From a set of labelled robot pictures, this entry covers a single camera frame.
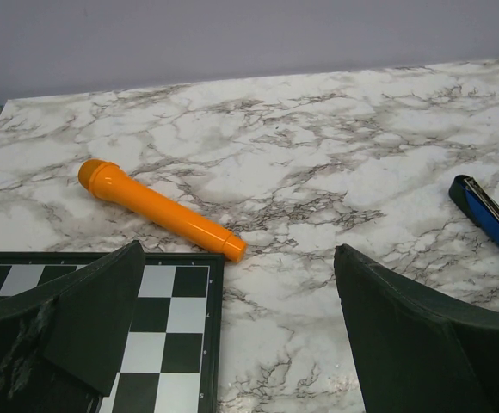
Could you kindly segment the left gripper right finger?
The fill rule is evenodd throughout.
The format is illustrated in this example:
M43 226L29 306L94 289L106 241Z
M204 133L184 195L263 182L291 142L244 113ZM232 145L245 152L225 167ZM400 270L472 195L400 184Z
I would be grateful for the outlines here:
M336 287L368 412L499 412L499 312L336 247Z

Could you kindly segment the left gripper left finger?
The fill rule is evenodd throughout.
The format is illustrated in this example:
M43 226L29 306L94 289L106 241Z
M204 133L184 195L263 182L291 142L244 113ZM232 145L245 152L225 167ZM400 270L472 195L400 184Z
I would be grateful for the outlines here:
M96 412L120 370L140 242L0 300L0 412Z

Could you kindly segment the blue stapler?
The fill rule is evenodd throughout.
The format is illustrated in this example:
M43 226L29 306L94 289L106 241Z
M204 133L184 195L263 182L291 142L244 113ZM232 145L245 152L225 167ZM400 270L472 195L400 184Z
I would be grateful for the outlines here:
M499 247L499 205L477 181L471 176L455 176L448 194L459 210Z

